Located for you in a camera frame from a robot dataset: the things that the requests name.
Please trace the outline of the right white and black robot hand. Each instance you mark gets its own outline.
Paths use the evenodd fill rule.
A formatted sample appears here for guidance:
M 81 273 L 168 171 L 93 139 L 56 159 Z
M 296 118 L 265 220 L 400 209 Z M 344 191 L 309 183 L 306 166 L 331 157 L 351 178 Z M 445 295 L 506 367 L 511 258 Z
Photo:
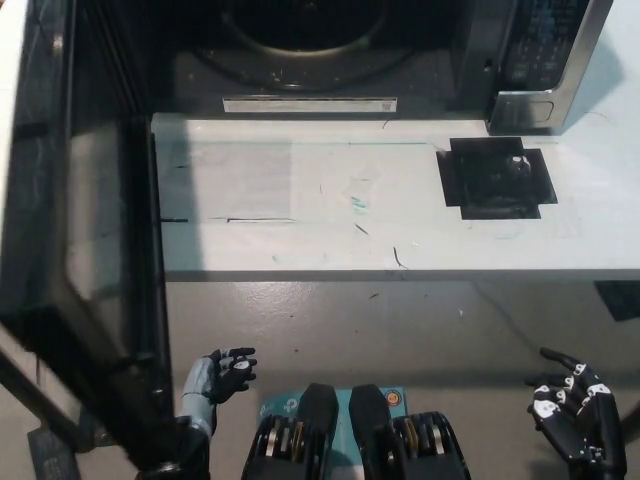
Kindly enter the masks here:
M 626 450 L 611 389 L 589 364 L 549 348 L 539 353 L 566 372 L 526 381 L 533 388 L 527 411 L 536 429 L 567 464 L 624 473 Z

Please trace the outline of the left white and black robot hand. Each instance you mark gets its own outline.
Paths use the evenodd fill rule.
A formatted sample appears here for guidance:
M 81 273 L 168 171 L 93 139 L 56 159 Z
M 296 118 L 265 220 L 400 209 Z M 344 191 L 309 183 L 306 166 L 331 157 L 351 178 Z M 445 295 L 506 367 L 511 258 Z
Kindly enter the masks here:
M 256 350 L 251 347 L 217 349 L 193 364 L 183 388 L 184 396 L 205 399 L 210 405 L 228 401 L 249 389 L 256 379 Z

